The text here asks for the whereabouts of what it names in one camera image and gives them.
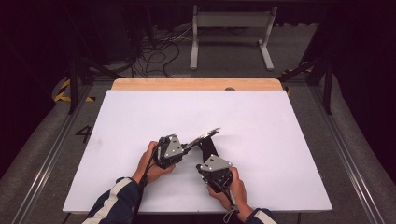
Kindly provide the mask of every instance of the metal frame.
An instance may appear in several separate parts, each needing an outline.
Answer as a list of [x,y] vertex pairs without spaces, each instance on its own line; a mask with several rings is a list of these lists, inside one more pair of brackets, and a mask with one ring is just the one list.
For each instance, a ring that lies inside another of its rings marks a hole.
[[193,7],[192,16],[192,49],[190,70],[198,68],[198,27],[262,27],[265,30],[263,39],[259,39],[265,65],[268,71],[274,70],[267,44],[276,17],[277,7],[265,12],[199,12]]

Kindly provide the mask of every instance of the forearm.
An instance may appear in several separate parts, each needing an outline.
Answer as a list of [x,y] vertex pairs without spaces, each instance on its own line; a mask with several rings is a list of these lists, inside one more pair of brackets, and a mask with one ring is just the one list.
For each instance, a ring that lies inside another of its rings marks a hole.
[[137,183],[128,177],[120,178],[113,189],[98,198],[84,224],[127,223],[138,199]]
[[268,209],[256,208],[246,219],[246,224],[276,224],[274,216]]

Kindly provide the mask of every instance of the jacket sleeve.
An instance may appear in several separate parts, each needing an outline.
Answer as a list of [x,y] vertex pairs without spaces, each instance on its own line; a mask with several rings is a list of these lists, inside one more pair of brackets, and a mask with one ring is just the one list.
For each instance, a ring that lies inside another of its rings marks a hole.
[[275,218],[268,209],[256,208],[247,218],[246,224],[276,224]]
[[138,199],[137,183],[129,177],[120,178],[113,189],[98,198],[83,224],[127,223]]

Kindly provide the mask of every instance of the white table surface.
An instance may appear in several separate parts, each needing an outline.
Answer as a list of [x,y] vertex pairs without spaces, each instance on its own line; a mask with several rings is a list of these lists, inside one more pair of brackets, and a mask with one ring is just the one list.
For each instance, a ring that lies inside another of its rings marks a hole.
[[[252,207],[272,211],[332,210],[303,133],[284,91],[108,91],[69,194],[65,212],[84,213],[131,176],[149,141],[176,133],[189,143],[212,137],[233,163]],[[192,150],[173,173],[145,188],[140,213],[223,213],[211,198]]]

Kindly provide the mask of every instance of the hand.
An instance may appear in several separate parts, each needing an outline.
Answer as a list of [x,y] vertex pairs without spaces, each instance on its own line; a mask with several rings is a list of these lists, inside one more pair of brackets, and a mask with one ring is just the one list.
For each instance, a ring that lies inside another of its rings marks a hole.
[[[235,198],[236,205],[239,209],[238,218],[245,223],[248,216],[253,212],[253,209],[248,205],[247,191],[245,189],[244,182],[239,179],[238,170],[235,167],[230,167],[230,171],[233,173],[233,183],[230,186],[230,190],[233,192],[233,197]],[[231,203],[223,192],[216,193],[208,185],[207,189],[210,196],[219,200],[225,209],[228,211],[231,210]]]
[[[143,153],[142,158],[140,158],[139,164],[137,165],[136,172],[132,176],[132,179],[136,181],[136,183],[139,183],[140,180],[142,179],[143,174],[145,173],[146,166],[149,163],[149,159],[152,154],[152,150],[158,145],[157,142],[150,142],[148,144],[148,150]],[[166,169],[162,169],[158,167],[153,160],[151,160],[151,164],[149,165],[150,168],[148,169],[148,184],[154,182],[158,178],[160,178],[161,175],[166,175],[169,174],[175,169],[175,165],[171,165],[170,167]]]

